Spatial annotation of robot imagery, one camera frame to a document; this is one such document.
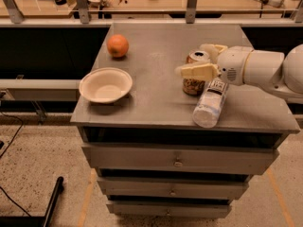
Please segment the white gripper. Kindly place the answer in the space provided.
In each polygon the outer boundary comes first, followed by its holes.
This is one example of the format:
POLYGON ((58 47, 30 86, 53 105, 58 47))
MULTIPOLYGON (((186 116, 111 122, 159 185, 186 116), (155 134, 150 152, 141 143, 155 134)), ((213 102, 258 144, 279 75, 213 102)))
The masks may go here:
POLYGON ((206 64, 185 64, 175 69, 175 73, 183 79, 196 79, 211 81, 220 76, 221 80, 233 84, 243 85, 243 70, 253 51, 248 46, 232 46, 227 48, 222 44, 201 44, 200 50, 205 51, 212 63, 206 64))

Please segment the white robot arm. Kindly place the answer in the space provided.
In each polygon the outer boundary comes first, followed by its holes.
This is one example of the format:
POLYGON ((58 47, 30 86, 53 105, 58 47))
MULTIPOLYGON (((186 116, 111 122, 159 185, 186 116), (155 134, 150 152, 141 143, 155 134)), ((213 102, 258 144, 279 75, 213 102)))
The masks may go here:
POLYGON ((178 66, 175 73, 183 79, 211 81, 259 87, 264 92, 290 103, 303 102, 303 46, 287 55, 281 52, 256 50, 250 46, 202 44, 205 58, 178 66))

